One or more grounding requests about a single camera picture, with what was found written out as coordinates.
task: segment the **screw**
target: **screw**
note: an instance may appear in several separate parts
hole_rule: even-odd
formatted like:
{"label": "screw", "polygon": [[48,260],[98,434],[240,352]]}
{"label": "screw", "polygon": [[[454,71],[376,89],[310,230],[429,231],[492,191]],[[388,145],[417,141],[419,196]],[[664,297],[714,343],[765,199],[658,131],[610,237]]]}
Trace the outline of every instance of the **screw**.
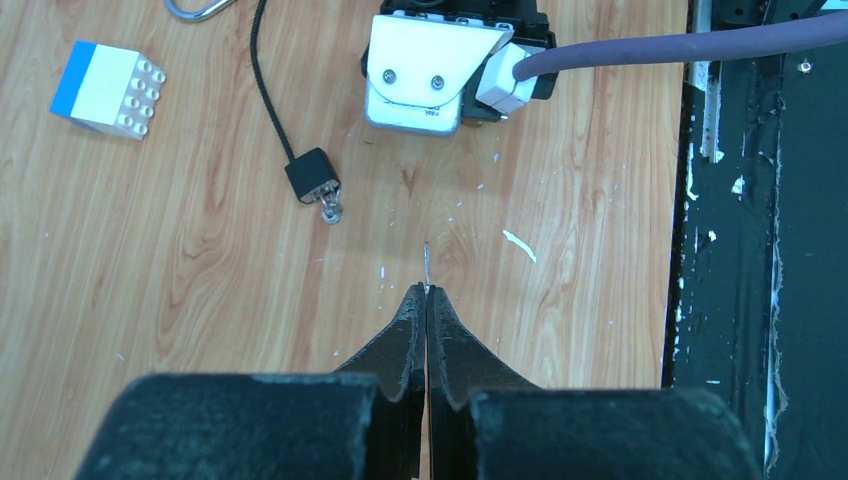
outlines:
{"label": "screw", "polygon": [[813,71],[813,64],[810,63],[809,60],[805,59],[803,62],[798,64],[798,71],[803,74],[810,73],[811,71]]}
{"label": "screw", "polygon": [[321,208],[321,219],[327,225],[335,225],[342,219],[342,204],[339,203],[340,196],[341,190],[321,195],[321,203],[324,204]]}

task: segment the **cable connector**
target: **cable connector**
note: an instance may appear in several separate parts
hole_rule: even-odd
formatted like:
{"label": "cable connector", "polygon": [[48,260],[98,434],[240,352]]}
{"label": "cable connector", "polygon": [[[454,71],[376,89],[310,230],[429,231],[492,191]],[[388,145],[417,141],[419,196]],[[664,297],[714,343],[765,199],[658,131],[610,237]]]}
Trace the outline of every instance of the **cable connector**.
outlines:
{"label": "cable connector", "polygon": [[286,165],[286,176],[302,203],[321,200],[324,204],[321,217],[326,223],[332,225],[341,220],[341,182],[324,150],[313,148],[297,157]]}

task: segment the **metal clip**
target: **metal clip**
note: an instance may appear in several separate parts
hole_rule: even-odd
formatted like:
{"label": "metal clip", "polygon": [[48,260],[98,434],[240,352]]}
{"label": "metal clip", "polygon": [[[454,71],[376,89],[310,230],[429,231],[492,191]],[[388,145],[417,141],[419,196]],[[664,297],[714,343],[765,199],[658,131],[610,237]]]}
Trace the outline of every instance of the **metal clip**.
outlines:
{"label": "metal clip", "polygon": [[174,5],[174,0],[165,0],[165,6],[168,7],[168,10],[170,10],[173,16],[180,20],[189,23],[198,23],[208,20],[213,15],[221,13],[222,10],[235,1],[236,0],[216,0],[196,12],[186,12],[185,10],[181,10],[179,7]]}
{"label": "metal clip", "polygon": [[335,225],[342,219],[342,204],[339,202],[341,189],[336,189],[331,192],[321,195],[321,203],[324,207],[321,209],[321,218],[328,225]]}

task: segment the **lego stud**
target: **lego stud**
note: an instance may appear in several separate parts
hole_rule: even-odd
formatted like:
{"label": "lego stud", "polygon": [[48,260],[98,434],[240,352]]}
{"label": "lego stud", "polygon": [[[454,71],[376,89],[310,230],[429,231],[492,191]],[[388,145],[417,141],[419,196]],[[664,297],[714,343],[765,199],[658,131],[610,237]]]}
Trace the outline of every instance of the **lego stud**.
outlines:
{"label": "lego stud", "polygon": [[144,73],[150,73],[153,71],[153,65],[147,60],[139,60],[137,66],[138,69]]}

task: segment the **white plastic housing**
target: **white plastic housing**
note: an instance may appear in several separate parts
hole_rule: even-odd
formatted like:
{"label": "white plastic housing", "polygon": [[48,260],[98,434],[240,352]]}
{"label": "white plastic housing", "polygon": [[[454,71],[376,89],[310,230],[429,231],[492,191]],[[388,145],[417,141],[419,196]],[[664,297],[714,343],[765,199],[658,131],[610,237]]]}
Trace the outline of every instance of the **white plastic housing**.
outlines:
{"label": "white plastic housing", "polygon": [[504,115],[526,105],[533,96],[539,77],[519,82],[513,77],[512,69],[530,55],[530,52],[514,43],[508,43],[498,50],[486,63],[475,98]]}

